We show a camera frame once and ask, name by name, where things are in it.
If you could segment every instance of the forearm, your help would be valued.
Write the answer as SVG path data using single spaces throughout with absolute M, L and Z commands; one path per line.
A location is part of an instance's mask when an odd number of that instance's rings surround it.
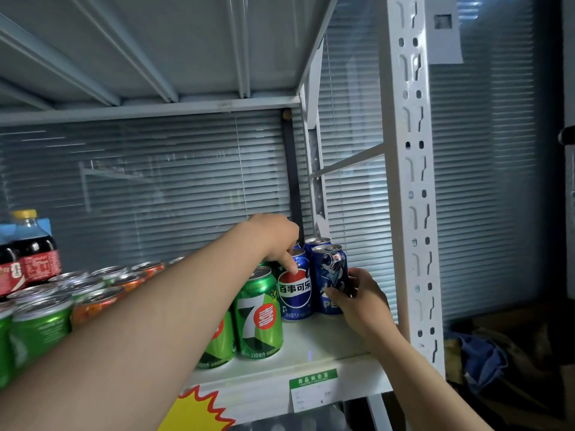
M 370 336 L 367 344 L 414 431 L 491 430 L 395 327 Z
M 0 395 L 3 429 L 155 431 L 266 255 L 257 232 L 239 224 L 64 339 Z

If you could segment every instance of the red jagged border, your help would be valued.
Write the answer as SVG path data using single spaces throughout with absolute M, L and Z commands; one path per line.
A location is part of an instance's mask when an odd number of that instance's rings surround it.
M 214 402 L 216 401 L 219 391 L 216 390 L 212 393 L 208 393 L 204 397 L 201 397 L 199 396 L 199 386 L 195 386 L 190 391 L 187 391 L 183 395 L 178 396 L 178 399 L 187 398 L 192 393 L 194 394 L 194 398 L 196 399 L 197 402 L 202 402 L 203 400 L 210 398 L 210 402 L 208 404 L 208 412 L 215 414 L 216 420 L 218 422 L 227 422 L 227 425 L 221 429 L 222 431 L 226 431 L 226 429 L 228 429 L 229 427 L 231 427 L 233 424 L 236 423 L 235 419 L 226 419 L 225 417 L 221 416 L 221 414 L 224 413 L 224 411 L 226 410 L 225 408 L 217 408 L 217 409 L 214 408 Z

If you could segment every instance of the cola bottle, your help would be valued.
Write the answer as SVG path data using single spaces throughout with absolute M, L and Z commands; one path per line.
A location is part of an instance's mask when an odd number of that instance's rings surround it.
M 26 284 L 19 258 L 10 239 L 0 233 L 0 301 Z
M 56 241 L 38 224 L 36 210 L 15 210 L 14 249 L 29 286 L 42 284 L 62 271 Z

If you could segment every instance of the yellow starburst sign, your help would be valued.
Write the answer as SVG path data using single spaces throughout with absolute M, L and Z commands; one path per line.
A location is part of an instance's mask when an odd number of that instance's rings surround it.
M 201 397 L 199 386 L 178 396 L 158 431 L 225 431 L 236 421 L 221 416 L 225 408 L 214 408 L 218 391 Z

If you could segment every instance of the human arm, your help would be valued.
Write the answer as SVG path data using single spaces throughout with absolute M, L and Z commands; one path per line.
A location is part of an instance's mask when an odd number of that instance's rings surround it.
M 298 226 L 255 215 L 106 309 L 0 394 L 4 431 L 156 431 L 264 258 L 297 266 Z
M 328 288 L 352 329 L 379 361 L 414 431 L 488 431 L 491 427 L 399 333 L 385 294 L 365 269 L 350 268 L 358 287 L 349 298 Z

